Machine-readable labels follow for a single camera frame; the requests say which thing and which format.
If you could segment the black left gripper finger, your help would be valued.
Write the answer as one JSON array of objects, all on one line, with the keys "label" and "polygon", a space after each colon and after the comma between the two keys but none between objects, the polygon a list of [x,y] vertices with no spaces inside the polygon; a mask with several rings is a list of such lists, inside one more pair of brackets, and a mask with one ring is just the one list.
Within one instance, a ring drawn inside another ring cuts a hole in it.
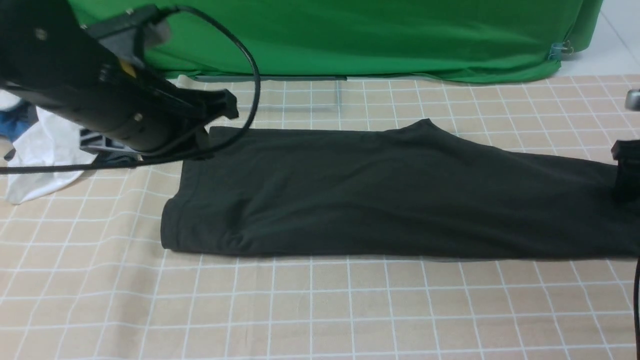
[{"label": "black left gripper finger", "polygon": [[237,98],[228,89],[179,88],[168,80],[150,81],[151,102],[159,113],[174,121],[237,119]]}]

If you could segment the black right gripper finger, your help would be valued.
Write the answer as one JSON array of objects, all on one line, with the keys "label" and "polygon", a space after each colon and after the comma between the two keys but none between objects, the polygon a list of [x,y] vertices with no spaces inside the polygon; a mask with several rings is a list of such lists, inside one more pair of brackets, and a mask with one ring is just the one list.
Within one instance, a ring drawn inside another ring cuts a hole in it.
[{"label": "black right gripper finger", "polygon": [[611,148],[617,172],[612,195],[617,201],[636,201],[640,198],[640,141],[617,140]]}]

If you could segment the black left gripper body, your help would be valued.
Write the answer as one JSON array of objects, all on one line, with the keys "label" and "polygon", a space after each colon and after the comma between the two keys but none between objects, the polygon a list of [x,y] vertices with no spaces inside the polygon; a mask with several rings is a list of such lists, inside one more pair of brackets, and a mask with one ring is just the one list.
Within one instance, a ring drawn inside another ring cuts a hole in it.
[{"label": "black left gripper body", "polygon": [[200,126],[170,108],[171,83],[121,61],[66,0],[1,2],[1,88],[139,153],[185,146]]}]

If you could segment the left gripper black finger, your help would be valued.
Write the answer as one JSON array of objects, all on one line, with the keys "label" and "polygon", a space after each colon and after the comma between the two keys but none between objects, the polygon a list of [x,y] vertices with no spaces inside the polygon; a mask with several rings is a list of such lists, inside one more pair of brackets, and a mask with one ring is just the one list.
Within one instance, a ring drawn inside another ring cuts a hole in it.
[{"label": "left gripper black finger", "polygon": [[213,154],[209,135],[204,128],[175,130],[140,127],[122,139],[108,137],[89,129],[81,129],[79,148],[100,152],[135,155],[138,161],[183,161],[210,158]]}]

